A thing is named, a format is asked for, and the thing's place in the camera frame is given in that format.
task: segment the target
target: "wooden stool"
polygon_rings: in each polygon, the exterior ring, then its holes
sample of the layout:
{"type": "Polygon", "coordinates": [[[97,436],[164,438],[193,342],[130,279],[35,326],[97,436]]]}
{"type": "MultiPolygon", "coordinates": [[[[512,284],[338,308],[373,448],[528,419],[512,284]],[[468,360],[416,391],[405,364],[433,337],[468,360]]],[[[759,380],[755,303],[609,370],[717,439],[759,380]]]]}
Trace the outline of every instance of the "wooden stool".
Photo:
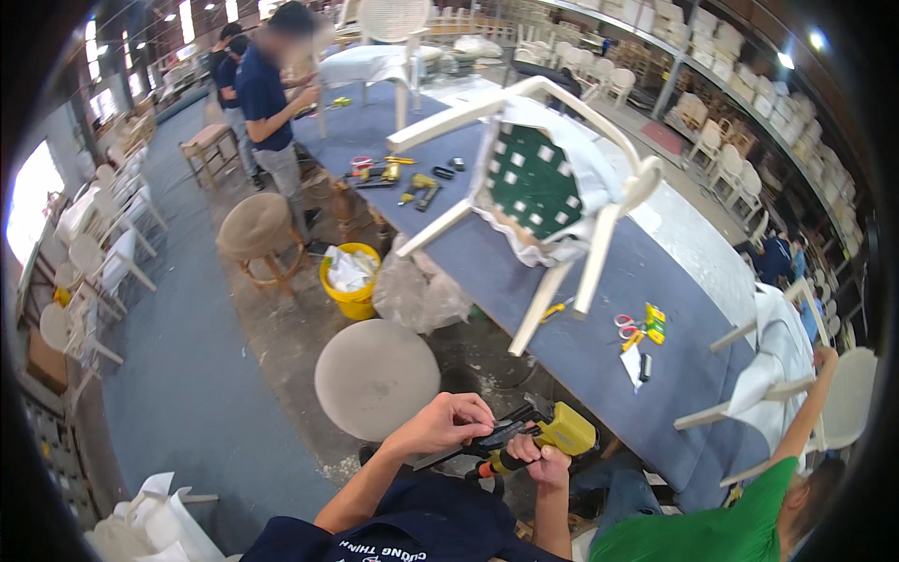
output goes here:
{"type": "Polygon", "coordinates": [[[203,189],[203,184],[200,182],[200,170],[206,172],[209,183],[214,189],[217,189],[216,174],[224,170],[229,162],[240,157],[240,151],[237,150],[237,137],[235,136],[234,131],[231,130],[228,125],[224,124],[209,125],[206,129],[194,135],[190,142],[182,143],[181,151],[184,153],[184,159],[187,160],[187,165],[191,167],[193,179],[197,181],[197,185],[200,189],[203,189]],[[234,155],[230,158],[225,158],[225,155],[222,154],[220,144],[224,138],[230,138],[231,143],[234,145],[234,155]],[[222,159],[222,165],[213,170],[209,164],[211,164],[216,157],[222,159]],[[200,169],[193,167],[193,158],[199,158],[200,169]]]}
{"type": "Polygon", "coordinates": [[[218,250],[240,264],[257,288],[279,285],[294,298],[288,279],[299,270],[306,256],[303,238],[293,226],[287,198],[278,193],[259,193],[241,201],[225,217],[216,238],[218,250]],[[297,261],[284,273],[274,259],[274,252],[293,241],[297,245],[297,261]],[[274,279],[256,279],[250,272],[250,261],[262,258],[274,279]]]}

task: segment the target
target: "hand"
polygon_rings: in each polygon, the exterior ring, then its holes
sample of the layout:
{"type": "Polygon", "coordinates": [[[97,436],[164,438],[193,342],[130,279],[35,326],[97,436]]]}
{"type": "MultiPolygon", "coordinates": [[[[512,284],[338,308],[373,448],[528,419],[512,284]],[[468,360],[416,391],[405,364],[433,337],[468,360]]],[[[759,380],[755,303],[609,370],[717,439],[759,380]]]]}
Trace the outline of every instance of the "hand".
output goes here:
{"type": "Polygon", "coordinates": [[[313,85],[309,86],[305,90],[299,93],[297,97],[293,99],[292,102],[288,105],[293,112],[298,112],[308,105],[312,105],[313,103],[318,101],[318,93],[321,92],[321,86],[313,85]]]}
{"type": "Polygon", "coordinates": [[[837,350],[833,349],[832,347],[815,347],[812,364],[815,367],[821,367],[827,362],[837,361],[839,359],[840,355],[837,353],[837,350]]]}
{"type": "MultiPolygon", "coordinates": [[[[533,427],[534,423],[528,422],[527,426],[533,427]]],[[[568,488],[568,467],[571,465],[571,457],[556,447],[544,445],[542,449],[538,449],[533,437],[519,433],[509,441],[506,450],[514,459],[530,462],[528,474],[538,484],[568,488]]]]}
{"type": "Polygon", "coordinates": [[[408,456],[430,454],[494,431],[496,418],[475,393],[441,392],[431,403],[384,440],[387,448],[408,456]]]}

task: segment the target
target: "black shoe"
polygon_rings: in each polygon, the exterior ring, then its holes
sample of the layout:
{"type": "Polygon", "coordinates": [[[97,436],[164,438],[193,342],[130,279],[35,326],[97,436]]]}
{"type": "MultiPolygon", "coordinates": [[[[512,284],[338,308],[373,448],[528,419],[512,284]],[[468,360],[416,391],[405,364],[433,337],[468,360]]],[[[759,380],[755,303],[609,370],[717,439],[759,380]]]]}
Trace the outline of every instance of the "black shoe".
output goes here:
{"type": "Polygon", "coordinates": [[[306,251],[309,255],[325,255],[331,245],[321,240],[313,240],[306,244],[306,251]]]}
{"type": "Polygon", "coordinates": [[[318,218],[322,216],[322,208],[321,207],[313,207],[310,210],[303,211],[303,219],[306,221],[306,226],[309,230],[312,230],[312,227],[316,225],[318,222],[318,218]]]}
{"type": "Polygon", "coordinates": [[[372,449],[369,445],[362,445],[361,447],[359,447],[359,466],[364,467],[365,463],[370,461],[374,456],[374,449],[372,449]]]}

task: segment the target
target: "white paper scraps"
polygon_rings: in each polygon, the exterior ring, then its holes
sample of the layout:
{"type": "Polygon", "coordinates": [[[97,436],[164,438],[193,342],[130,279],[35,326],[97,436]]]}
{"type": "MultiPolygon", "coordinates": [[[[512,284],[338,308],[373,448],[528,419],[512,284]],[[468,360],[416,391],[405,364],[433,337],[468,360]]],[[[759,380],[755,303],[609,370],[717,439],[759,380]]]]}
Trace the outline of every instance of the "white paper scraps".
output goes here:
{"type": "Polygon", "coordinates": [[[374,278],[378,264],[374,258],[362,251],[347,254],[335,245],[328,247],[325,257],[331,258],[328,268],[328,283],[344,293],[360,290],[374,278]]]}
{"type": "Polygon", "coordinates": [[[643,386],[643,381],[640,380],[640,351],[636,348],[636,343],[631,345],[620,357],[630,381],[634,383],[634,393],[636,394],[637,389],[643,386]]]}

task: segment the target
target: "factory floor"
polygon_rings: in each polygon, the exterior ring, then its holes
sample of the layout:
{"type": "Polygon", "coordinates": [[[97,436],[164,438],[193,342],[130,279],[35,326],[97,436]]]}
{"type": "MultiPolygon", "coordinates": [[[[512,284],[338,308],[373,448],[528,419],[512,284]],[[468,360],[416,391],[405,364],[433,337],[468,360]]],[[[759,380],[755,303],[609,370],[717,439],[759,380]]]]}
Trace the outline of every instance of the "factory floor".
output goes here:
{"type": "MultiPolygon", "coordinates": [[[[487,69],[486,80],[469,80],[469,92],[494,87],[489,81],[497,70],[487,69]]],[[[626,131],[641,156],[656,153],[653,141],[639,132],[645,118],[627,108],[594,108],[626,131]]],[[[100,334],[125,362],[117,367],[103,360],[102,380],[88,383],[78,404],[76,429],[102,515],[133,497],[146,477],[174,471],[174,487],[219,496],[216,504],[191,511],[230,555],[245,551],[274,515],[311,521],[359,469],[361,443],[328,420],[315,395],[319,353],[352,322],[321,287],[319,258],[291,280],[297,294],[292,300],[275,288],[256,289],[236,263],[218,255],[219,226],[254,191],[237,162],[217,190],[198,189],[178,144],[212,122],[224,122],[220,110],[200,101],[159,125],[150,143],[144,174],[170,229],[147,231],[158,256],[139,256],[138,264],[158,290],[127,281],[129,313],[100,334]]],[[[668,183],[729,242],[745,239],[733,219],[668,159],[665,172],[668,183]]],[[[327,180],[316,171],[304,178],[307,207],[325,210],[314,235],[337,242],[327,180]]],[[[356,209],[357,239],[377,247],[364,205],[356,209]]],[[[477,314],[468,324],[426,337],[441,366],[443,388],[480,393],[497,416],[519,406],[524,392],[574,406],[538,365],[505,351],[510,339],[477,314]]],[[[612,439],[601,426],[600,435],[603,446],[612,439]]],[[[447,465],[444,470],[458,473],[470,468],[470,459],[447,465]]],[[[523,521],[532,519],[532,493],[523,471],[507,482],[505,501],[523,521]]]]}

